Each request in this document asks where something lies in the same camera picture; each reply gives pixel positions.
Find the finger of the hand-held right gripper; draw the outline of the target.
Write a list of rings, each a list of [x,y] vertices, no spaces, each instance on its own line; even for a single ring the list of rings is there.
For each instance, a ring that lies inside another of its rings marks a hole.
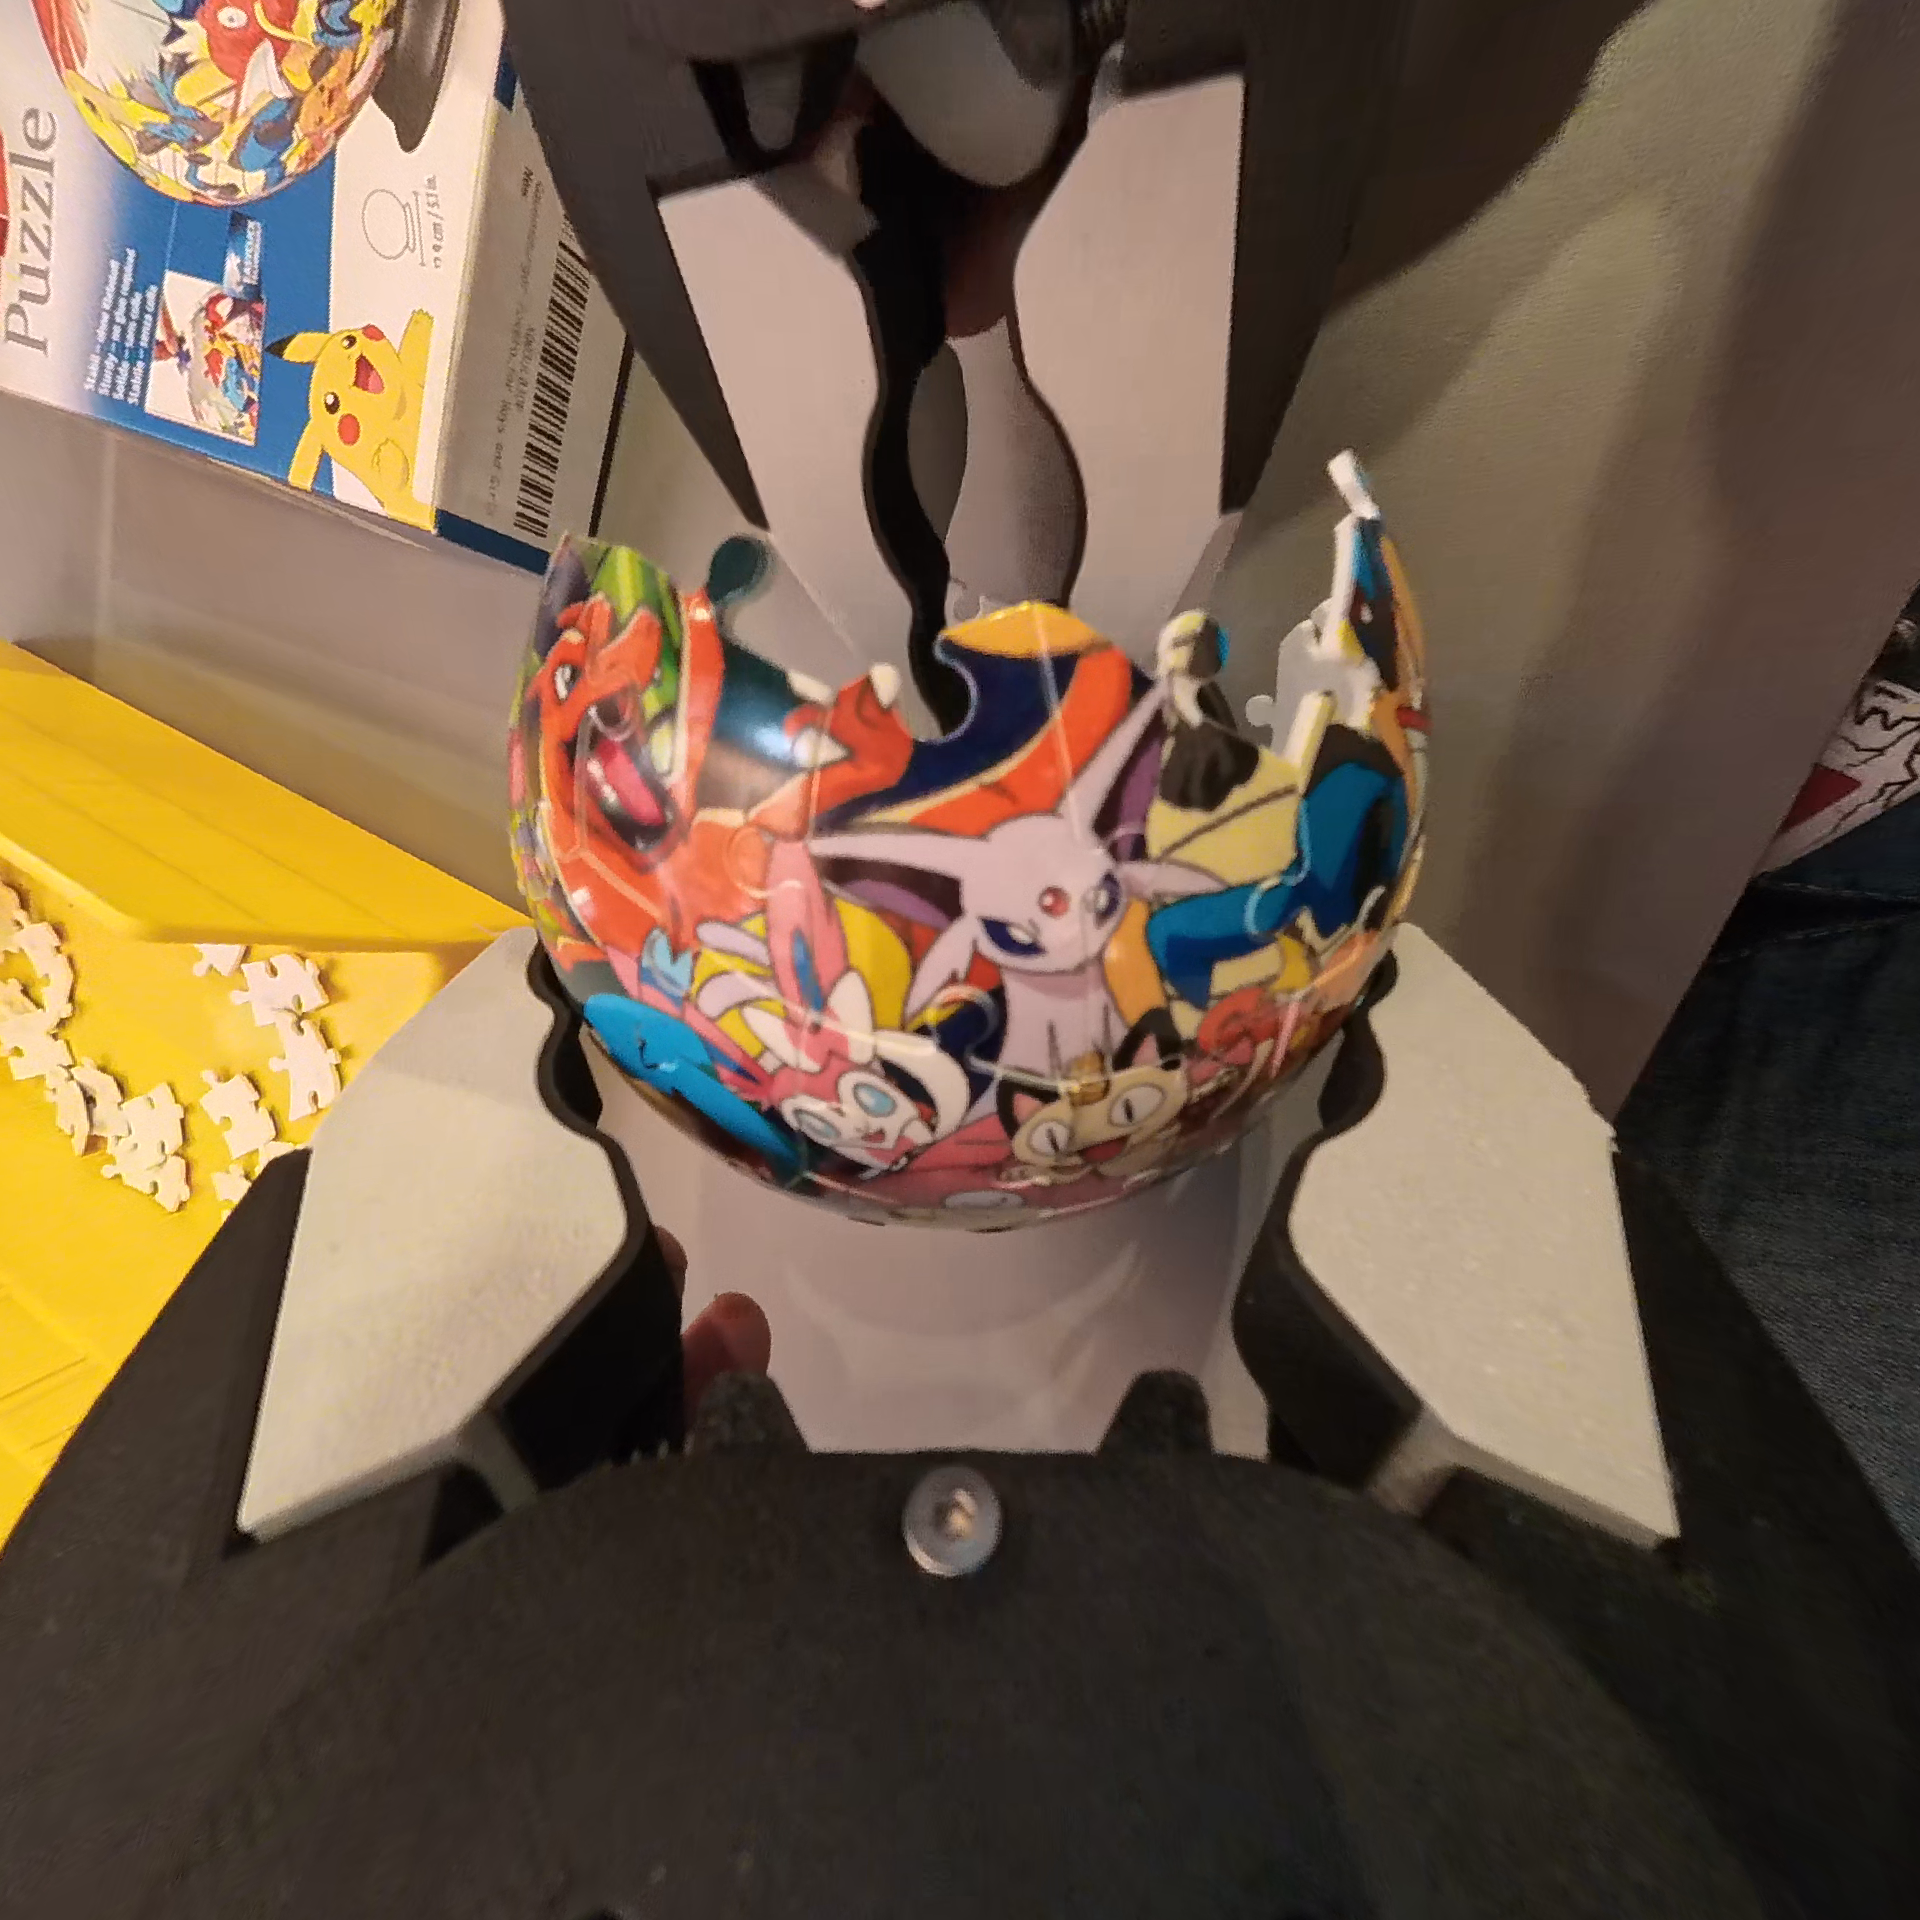
[[[804,636],[758,614],[755,648],[830,685],[892,668],[905,711],[966,711],[942,655],[966,400],[913,269],[810,165],[676,194],[661,225],[779,582],[815,618]]]
[[[1212,596],[1240,517],[1223,446],[1241,123],[1235,72],[1138,94],[1097,76],[1005,311],[952,345],[949,619],[1031,600],[1162,626]]]

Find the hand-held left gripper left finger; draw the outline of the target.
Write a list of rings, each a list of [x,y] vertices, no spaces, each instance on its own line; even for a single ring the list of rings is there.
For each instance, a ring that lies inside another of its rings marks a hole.
[[[599,1117],[527,927],[375,1052],[307,1149],[244,1532],[445,1468],[510,1508],[684,1438],[677,1286]]]

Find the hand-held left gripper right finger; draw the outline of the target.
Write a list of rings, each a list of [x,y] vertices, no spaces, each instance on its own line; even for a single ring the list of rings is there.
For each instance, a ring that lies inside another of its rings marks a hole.
[[[1253,1446],[1407,1518],[1484,1482],[1678,1536],[1613,1129],[1508,1008],[1402,923],[1272,1139],[1231,1309]]]

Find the yellow cardboard box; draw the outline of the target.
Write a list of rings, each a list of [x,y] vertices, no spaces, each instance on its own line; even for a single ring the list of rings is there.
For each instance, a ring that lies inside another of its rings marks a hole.
[[[123,950],[247,944],[321,963],[346,1079],[521,913],[36,654],[1,646],[1,887]],[[163,1212],[3,1083],[1,1532],[228,1214]]]

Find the colourful puzzle ball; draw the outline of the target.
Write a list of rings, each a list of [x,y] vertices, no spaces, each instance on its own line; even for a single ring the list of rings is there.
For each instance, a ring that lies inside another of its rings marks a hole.
[[[827,688],[706,588],[564,540],[508,732],[545,961],[664,1117],[863,1221],[1000,1231],[1223,1152],[1331,1041],[1406,915],[1425,633],[1353,451],[1327,596],[1244,721],[1227,632],[1152,668],[1065,608],[949,626],[960,723]]]

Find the pile of white puzzle pieces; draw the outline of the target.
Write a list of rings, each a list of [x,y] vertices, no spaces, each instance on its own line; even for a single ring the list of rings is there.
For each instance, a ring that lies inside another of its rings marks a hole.
[[[230,1212],[343,1091],[323,963],[247,942],[122,950],[1,886],[3,1085],[36,1091],[71,1156],[177,1214]]]

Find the blue white puzzle box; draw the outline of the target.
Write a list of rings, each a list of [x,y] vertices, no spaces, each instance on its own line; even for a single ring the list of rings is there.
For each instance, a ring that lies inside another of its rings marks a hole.
[[[493,1],[6,1],[3,389],[531,571],[632,354]]]

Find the person's left hand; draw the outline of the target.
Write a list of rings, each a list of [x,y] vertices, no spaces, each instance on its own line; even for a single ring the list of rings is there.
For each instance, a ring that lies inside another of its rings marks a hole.
[[[684,1426],[693,1426],[717,1379],[765,1378],[770,1355],[770,1321],[754,1298],[728,1289],[699,1308],[681,1329]]]

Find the person's blue jeans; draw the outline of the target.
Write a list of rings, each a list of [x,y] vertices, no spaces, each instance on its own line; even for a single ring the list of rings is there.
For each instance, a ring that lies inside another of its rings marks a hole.
[[[1916,802],[1746,883],[1615,1129],[1916,1554]]]

